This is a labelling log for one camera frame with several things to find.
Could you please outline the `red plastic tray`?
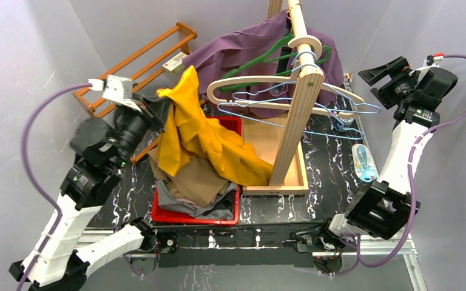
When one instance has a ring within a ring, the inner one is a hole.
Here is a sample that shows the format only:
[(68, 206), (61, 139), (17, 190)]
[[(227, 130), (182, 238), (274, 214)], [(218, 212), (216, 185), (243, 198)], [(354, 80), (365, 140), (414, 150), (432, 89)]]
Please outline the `red plastic tray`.
[[(238, 135), (242, 135), (242, 121), (236, 117), (226, 116), (208, 116), (208, 119), (216, 119), (226, 129), (236, 132)], [(171, 224), (209, 224), (218, 226), (235, 226), (240, 219), (240, 196), (241, 186), (237, 186), (234, 195), (234, 203), (232, 208), (233, 218), (232, 219), (197, 219), (189, 216), (188, 214), (181, 212), (172, 212), (163, 210), (159, 206), (158, 202), (158, 188), (155, 190), (154, 201), (151, 211), (151, 218), (155, 222), (165, 222)]]

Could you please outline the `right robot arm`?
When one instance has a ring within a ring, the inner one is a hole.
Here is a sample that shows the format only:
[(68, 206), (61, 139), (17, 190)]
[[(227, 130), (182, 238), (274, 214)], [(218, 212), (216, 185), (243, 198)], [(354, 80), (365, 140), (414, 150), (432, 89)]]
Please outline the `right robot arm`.
[(344, 247), (342, 237), (371, 235), (390, 239), (417, 213), (420, 202), (411, 205), (409, 174), (414, 174), (422, 147), (433, 136), (426, 130), (440, 122), (437, 107), (457, 84), (458, 77), (439, 66), (443, 53), (429, 55), (419, 69), (411, 69), (400, 56), (358, 75), (370, 86), (384, 77), (390, 81), (371, 93), (386, 108), (396, 108), (392, 144), (377, 180), (355, 195), (345, 213), (326, 220), (317, 234), (318, 245), (326, 251)]

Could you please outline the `purple garment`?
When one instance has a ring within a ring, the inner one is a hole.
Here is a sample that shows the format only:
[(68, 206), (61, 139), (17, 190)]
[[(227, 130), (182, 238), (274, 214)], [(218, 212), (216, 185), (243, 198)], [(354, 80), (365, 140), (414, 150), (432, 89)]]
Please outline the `purple garment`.
[[(183, 65), (185, 67), (193, 65), (196, 69), (200, 86), (199, 94), (206, 95), (210, 83), (222, 79), (230, 70), (236, 69), (266, 53), (272, 45), (288, 34), (286, 29), (287, 20), (286, 12), (281, 11), (278, 15), (259, 24), (220, 36), (185, 57)], [(319, 64), (319, 66), (325, 76), (324, 82), (339, 87), (343, 84), (344, 76), (334, 40), (330, 36), (318, 32), (311, 27), (306, 26), (306, 29), (309, 35), (316, 37), (322, 45), (327, 45), (331, 49), (329, 57), (328, 52), (323, 51), (319, 59), (327, 58), (327, 60), (323, 64)], [(242, 70), (236, 76), (276, 75), (278, 62), (279, 60), (270, 63), (258, 63)], [(248, 99), (255, 101), (278, 97), (291, 98), (294, 88), (294, 84), (288, 84), (277, 88), (281, 92), (276, 95), (273, 95), (272, 92), (263, 92), (257, 96), (241, 94), (239, 98), (248, 97)], [(316, 102), (328, 105), (335, 97), (335, 93), (321, 90)], [(235, 113), (249, 114), (258, 118), (274, 118), (286, 112), (275, 109), (237, 106), (229, 106), (225, 109)]]

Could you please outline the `green hanger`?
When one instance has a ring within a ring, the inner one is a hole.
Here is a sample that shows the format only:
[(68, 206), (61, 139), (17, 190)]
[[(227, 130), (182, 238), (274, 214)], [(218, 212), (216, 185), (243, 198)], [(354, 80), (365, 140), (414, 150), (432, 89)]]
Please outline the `green hanger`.
[[(228, 71), (226, 74), (223, 75), (223, 79), (226, 79), (226, 78), (231, 78), (231, 77), (234, 77), (234, 76), (237, 76), (237, 74), (239, 74), (242, 70), (246, 70), (258, 63), (270, 63), (270, 62), (273, 62), (273, 61), (281, 61), (283, 59), (289, 59), (289, 58), (296, 58), (297, 57), (297, 52), (294, 52), (294, 53), (288, 53), (288, 54), (284, 54), (284, 55), (280, 55), (279, 57), (277, 58), (272, 58), (272, 59), (269, 59), (269, 57), (275, 52), (277, 51), (279, 48), (282, 48), (284, 47), (285, 45), (288, 45), (288, 42), (290, 40), (292, 40), (294, 38), (294, 35), (292, 33), (288, 33), (287, 35), (285, 35), (284, 37), (282, 37), (281, 39), (279, 39), (278, 41), (276, 41), (275, 44), (273, 44), (269, 50), (265, 53), (263, 53), (262, 55), (242, 64), (241, 66), (237, 67), (236, 69), (232, 69), (230, 71)], [(324, 64), (326, 61), (329, 60), (330, 56), (332, 55), (333, 53), (333, 50), (332, 48), (327, 45), (327, 44), (323, 44), (322, 45), (322, 51), (325, 52), (325, 57), (322, 58), (322, 59), (319, 59), (318, 61), (315, 62), (315, 64), (317, 65), (320, 65), (320, 64)], [(276, 76), (283, 76), (283, 75), (286, 75), (287, 73), (290, 73), (291, 70), (286, 70), (286, 71), (283, 71), (283, 72), (280, 72), (280, 73), (277, 73)], [(229, 86), (226, 86), (226, 87), (220, 87), (218, 89), (219, 92), (223, 93), (223, 92), (234, 92), (234, 91), (237, 91), (241, 88), (244, 88), (244, 87), (249, 87), (253, 84), (256, 84), (256, 82), (249, 82), (249, 83), (246, 83), (245, 85), (243, 84), (237, 84), (237, 85), (229, 85)]]

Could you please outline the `round blue white tin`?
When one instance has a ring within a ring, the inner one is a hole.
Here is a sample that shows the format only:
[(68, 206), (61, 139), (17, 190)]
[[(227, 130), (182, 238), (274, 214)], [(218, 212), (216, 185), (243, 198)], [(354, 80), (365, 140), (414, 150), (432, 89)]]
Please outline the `round blue white tin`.
[(338, 118), (335, 119), (333, 124), (333, 129), (340, 133), (345, 133), (351, 129), (351, 126), (354, 122), (354, 118)]

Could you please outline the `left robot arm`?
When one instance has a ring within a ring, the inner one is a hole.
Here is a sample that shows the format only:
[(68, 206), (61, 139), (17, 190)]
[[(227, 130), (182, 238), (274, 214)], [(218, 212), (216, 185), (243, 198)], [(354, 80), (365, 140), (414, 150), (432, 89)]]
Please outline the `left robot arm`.
[(120, 170), (144, 136), (164, 130), (171, 107), (169, 98), (135, 95), (131, 107), (118, 106), (113, 125), (95, 116), (79, 124), (70, 142), (75, 160), (53, 200), (54, 213), (32, 252), (8, 270), (20, 286), (79, 290), (91, 274), (115, 258), (156, 247), (156, 233), (142, 218), (98, 242), (78, 247), (78, 241), (120, 183)]

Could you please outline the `orange wooden shoe rack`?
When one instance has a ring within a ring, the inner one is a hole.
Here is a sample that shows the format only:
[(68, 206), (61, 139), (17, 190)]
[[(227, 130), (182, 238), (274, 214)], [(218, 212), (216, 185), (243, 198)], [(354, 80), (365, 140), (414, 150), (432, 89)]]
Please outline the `orange wooden shoe rack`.
[[(151, 95), (159, 87), (173, 87), (179, 79), (178, 73), (165, 65), (179, 53), (190, 54), (189, 43), (196, 39), (198, 33), (193, 27), (177, 22), (166, 32), (148, 42), (142, 48), (114, 65), (98, 79), (104, 81), (109, 76), (109, 84), (124, 93)], [(73, 92), (75, 99), (91, 117), (99, 117), (113, 126), (113, 120), (119, 105), (126, 102), (126, 97), (112, 97), (110, 93), (79, 89)]]

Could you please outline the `small white box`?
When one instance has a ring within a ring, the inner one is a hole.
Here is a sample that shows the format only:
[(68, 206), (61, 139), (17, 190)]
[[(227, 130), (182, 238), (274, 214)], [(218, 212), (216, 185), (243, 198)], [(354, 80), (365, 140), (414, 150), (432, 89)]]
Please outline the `small white box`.
[(187, 54), (180, 52), (177, 55), (173, 56), (170, 60), (166, 61), (163, 64), (163, 69), (166, 73), (174, 75), (180, 72), (183, 68), (183, 59), (187, 57)]

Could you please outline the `beige plastic hanger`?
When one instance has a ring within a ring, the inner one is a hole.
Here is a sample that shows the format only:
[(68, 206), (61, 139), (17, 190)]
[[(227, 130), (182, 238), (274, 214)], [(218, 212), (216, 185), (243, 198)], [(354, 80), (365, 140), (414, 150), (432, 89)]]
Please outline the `beige plastic hanger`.
[[(272, 52), (279, 47), (279, 44), (281, 41), (285, 41), (287, 37), (285, 36), (284, 38), (280, 39), (276, 44), (274, 44), (267, 53), (257, 57), (261, 58), (261, 60), (265, 59), (265, 55), (270, 55)], [(217, 90), (220, 87), (225, 87), (225, 86), (230, 86), (230, 85), (237, 85), (237, 84), (243, 84), (240, 87), (246, 87), (248, 83), (274, 83), (278, 84), (275, 87), (278, 87), (280, 84), (295, 84), (300, 76), (300, 69), (304, 67), (305, 65), (316, 65), (315, 61), (317, 59), (316, 54), (312, 50), (304, 50), (302, 53), (310, 53), (312, 54), (313, 57), (313, 62), (312, 63), (306, 63), (306, 64), (299, 64), (300, 60), (300, 55), (301, 55), (301, 50), (299, 48), (300, 45), (309, 45), (310, 49), (317, 49), (317, 52), (319, 56), (322, 54), (322, 52), (319, 52), (320, 49), (322, 49), (322, 43), (314, 36), (311, 35), (306, 35), (306, 36), (296, 36), (293, 37), (292, 39), (288, 39), (288, 47), (294, 48), (298, 47), (297, 51), (298, 53), (294, 55), (294, 59), (292, 61), (292, 66), (293, 69), (290, 70), (291, 75), (290, 76), (266, 76), (266, 75), (252, 75), (252, 76), (233, 76), (231, 78), (223, 78), (219, 79), (217, 81), (212, 82), (208, 88), (207, 88), (207, 97), (210, 102), (214, 103), (217, 105), (223, 103), (223, 102), (232, 102), (233, 105), (240, 105), (241, 107), (256, 107), (256, 108), (263, 108), (263, 109), (276, 109), (276, 110), (285, 110), (285, 111), (290, 111), (290, 104), (281, 104), (281, 103), (274, 103), (274, 102), (269, 102), (269, 100), (264, 100), (264, 101), (250, 101), (248, 99), (235, 99), (232, 101), (228, 101), (226, 99), (218, 99), (214, 93), (215, 90)], [(348, 98), (349, 100), (353, 101), (354, 105), (367, 105), (367, 103), (364, 101), (363, 98), (359, 97), (358, 95), (351, 93), (347, 90), (341, 89), (340, 87), (328, 84), (328, 83), (322, 83), (320, 86), (319, 91), (325, 90), (327, 92), (333, 92), (336, 93), (337, 95), (342, 95), (345, 98)], [(339, 117), (339, 118), (352, 118), (353, 116), (357, 114), (361, 114), (359, 112), (355, 111), (346, 111), (346, 110), (341, 110), (341, 109), (333, 109), (333, 111), (330, 111), (331, 109), (325, 107), (325, 106), (319, 106), (319, 107), (313, 107), (311, 109), (311, 114), (316, 114), (316, 115), (323, 115), (323, 116), (328, 116), (331, 115), (333, 117)]]

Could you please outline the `wooden clothes rack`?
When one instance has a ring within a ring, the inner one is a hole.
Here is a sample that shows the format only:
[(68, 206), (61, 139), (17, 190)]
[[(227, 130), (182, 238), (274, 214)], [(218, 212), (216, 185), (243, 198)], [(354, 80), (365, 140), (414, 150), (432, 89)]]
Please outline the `wooden clothes rack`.
[[(294, 37), (309, 35), (299, 1), (288, 1), (288, 13)], [(309, 45), (295, 49), (312, 50), (319, 57), (317, 49), (310, 49)], [(310, 115), (301, 107), (276, 118), (274, 121), (281, 127), (245, 122), (245, 137), (254, 142), (263, 157), (274, 161), (274, 169), (268, 186), (244, 186), (244, 195), (304, 195), (309, 190), (300, 140)]]

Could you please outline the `black metal base frame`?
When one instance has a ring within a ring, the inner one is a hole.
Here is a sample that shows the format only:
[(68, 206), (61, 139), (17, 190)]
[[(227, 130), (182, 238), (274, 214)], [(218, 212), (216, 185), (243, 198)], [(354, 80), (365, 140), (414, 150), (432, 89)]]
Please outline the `black metal base frame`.
[(336, 276), (352, 267), (349, 260), (357, 259), (355, 243), (329, 238), (323, 221), (156, 224), (154, 229), (158, 244), (153, 250), (130, 250), (117, 258), (136, 276), (197, 265), (287, 265)]

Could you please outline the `grey pleated skirt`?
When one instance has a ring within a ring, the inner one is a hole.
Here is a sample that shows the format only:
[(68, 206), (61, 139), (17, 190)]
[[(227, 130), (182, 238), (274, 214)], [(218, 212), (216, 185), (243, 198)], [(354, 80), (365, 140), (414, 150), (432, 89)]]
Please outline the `grey pleated skirt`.
[(172, 212), (181, 212), (197, 219), (232, 219), (234, 195), (238, 185), (232, 182), (226, 182), (224, 186), (212, 196), (211, 199), (205, 199), (205, 206), (179, 196), (180, 193), (172, 182), (156, 180), (158, 188), (158, 202), (163, 210)]

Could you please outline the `khaki tan garment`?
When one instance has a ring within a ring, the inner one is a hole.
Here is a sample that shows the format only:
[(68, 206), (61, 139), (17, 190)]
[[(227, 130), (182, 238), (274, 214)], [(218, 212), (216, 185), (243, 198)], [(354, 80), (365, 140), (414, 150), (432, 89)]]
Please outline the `khaki tan garment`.
[(207, 204), (206, 198), (211, 199), (226, 182), (230, 182), (222, 178), (209, 160), (204, 158), (192, 157), (188, 164), (173, 175), (161, 169), (157, 148), (149, 151), (148, 155), (157, 180), (172, 182), (180, 193), (176, 197), (184, 196), (202, 206)]

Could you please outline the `mustard yellow garment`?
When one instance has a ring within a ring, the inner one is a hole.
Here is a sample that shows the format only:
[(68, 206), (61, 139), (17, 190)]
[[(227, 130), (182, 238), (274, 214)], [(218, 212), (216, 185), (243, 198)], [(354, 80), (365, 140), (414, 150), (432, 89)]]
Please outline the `mustard yellow garment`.
[(157, 90), (159, 97), (172, 101), (157, 145), (159, 168), (175, 176), (192, 158), (200, 157), (224, 179), (243, 186), (267, 186), (272, 164), (259, 158), (253, 145), (238, 133), (205, 116), (198, 89), (196, 69), (190, 66), (174, 88)]

